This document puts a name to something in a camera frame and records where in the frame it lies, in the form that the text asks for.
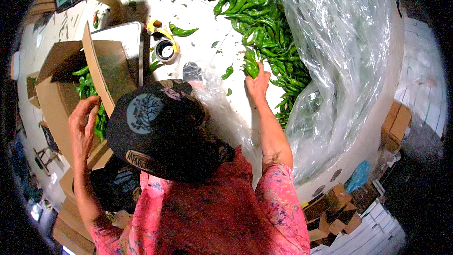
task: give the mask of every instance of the pile of green chiles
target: pile of green chiles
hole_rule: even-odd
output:
[[[97,95],[88,66],[85,66],[81,70],[73,72],[72,74],[74,76],[79,76],[80,86],[77,86],[76,83],[74,83],[76,91],[79,93],[79,99],[82,99],[82,95],[87,98],[92,95]],[[107,127],[107,121],[107,112],[105,112],[104,105],[101,103],[96,116],[96,125],[94,126],[94,134],[99,136],[101,142],[105,140],[105,128]]]
[[[242,34],[241,42],[246,46],[246,75],[255,78],[258,74],[257,64],[251,61],[255,53],[258,59],[268,60],[272,73],[278,77],[271,83],[286,91],[282,96],[284,100],[277,105],[280,112],[276,115],[285,128],[296,97],[311,79],[299,58],[283,10],[280,0],[218,0],[214,15],[226,15],[233,28]]]

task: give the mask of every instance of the packing tape roll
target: packing tape roll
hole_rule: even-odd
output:
[[[173,42],[166,37],[157,41],[154,47],[154,53],[156,54],[156,58],[162,63],[171,62],[177,56],[177,53],[173,50]]]

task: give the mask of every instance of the tape dispenser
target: tape dispenser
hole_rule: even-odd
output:
[[[173,39],[173,36],[162,23],[158,20],[153,20],[146,25],[146,30],[150,36],[156,41],[154,54],[162,63],[168,64],[175,59],[178,53],[181,52],[179,44]]]

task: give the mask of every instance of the person's left hand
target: person's left hand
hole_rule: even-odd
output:
[[[100,103],[99,96],[83,99],[69,116],[69,134],[71,136],[74,169],[83,169],[87,164],[88,154],[93,145],[94,125]],[[85,125],[85,117],[88,114],[88,122]]]

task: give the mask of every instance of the blue plastic bag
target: blue plastic bag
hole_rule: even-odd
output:
[[[370,173],[370,164],[367,161],[362,162],[356,167],[354,173],[346,182],[346,193],[350,194],[355,190],[362,187],[368,181],[368,174]]]

